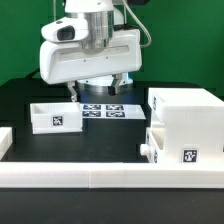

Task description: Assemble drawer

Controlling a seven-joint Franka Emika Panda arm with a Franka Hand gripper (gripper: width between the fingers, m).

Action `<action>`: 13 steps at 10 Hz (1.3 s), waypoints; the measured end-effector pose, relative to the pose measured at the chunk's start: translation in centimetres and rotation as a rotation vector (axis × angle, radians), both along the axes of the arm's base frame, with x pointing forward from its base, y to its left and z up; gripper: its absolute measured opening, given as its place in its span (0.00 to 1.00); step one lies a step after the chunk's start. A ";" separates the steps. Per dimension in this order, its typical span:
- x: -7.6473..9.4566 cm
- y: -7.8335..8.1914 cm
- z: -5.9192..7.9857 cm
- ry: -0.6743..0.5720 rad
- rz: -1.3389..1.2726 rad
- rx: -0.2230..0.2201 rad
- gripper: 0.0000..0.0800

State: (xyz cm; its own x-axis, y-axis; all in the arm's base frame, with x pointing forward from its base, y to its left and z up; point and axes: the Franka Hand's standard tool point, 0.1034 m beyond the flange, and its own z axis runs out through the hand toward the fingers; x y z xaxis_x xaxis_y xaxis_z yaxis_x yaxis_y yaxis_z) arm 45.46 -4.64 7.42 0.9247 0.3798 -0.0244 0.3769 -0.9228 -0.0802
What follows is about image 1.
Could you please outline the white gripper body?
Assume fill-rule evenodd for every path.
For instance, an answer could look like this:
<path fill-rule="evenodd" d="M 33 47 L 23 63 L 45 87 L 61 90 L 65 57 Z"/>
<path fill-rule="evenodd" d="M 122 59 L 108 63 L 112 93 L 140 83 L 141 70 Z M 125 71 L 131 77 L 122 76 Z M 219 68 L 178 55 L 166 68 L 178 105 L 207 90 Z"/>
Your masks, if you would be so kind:
<path fill-rule="evenodd" d="M 48 84 L 137 71 L 142 66 L 140 31 L 115 31 L 109 45 L 82 49 L 78 42 L 45 41 L 40 48 L 40 74 Z"/>

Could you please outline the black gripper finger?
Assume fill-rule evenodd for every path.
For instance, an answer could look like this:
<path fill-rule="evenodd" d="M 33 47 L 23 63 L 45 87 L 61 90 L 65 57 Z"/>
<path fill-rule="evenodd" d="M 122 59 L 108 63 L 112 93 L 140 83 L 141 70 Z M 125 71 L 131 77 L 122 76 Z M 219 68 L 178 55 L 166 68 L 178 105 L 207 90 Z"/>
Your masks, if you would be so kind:
<path fill-rule="evenodd" d="M 122 74 L 116 74 L 113 76 L 112 84 L 108 87 L 108 93 L 113 96 L 118 93 L 119 85 L 122 81 Z"/>
<path fill-rule="evenodd" d="M 74 89 L 75 87 L 75 82 L 71 81 L 71 82 L 67 82 L 67 88 L 70 91 L 71 94 L 71 101 L 72 102 L 77 102 L 77 92 Z"/>

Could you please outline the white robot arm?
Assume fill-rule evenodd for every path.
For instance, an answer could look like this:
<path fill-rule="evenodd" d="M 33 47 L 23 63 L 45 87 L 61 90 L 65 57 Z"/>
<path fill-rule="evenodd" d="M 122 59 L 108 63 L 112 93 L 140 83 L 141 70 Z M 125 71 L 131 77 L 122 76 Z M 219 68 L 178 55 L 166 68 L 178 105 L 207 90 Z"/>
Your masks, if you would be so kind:
<path fill-rule="evenodd" d="M 108 92 L 116 94 L 124 73 L 142 65 L 140 31 L 129 29 L 116 9 L 125 0 L 65 0 L 66 16 L 41 29 L 40 75 L 48 84 L 114 77 Z"/>

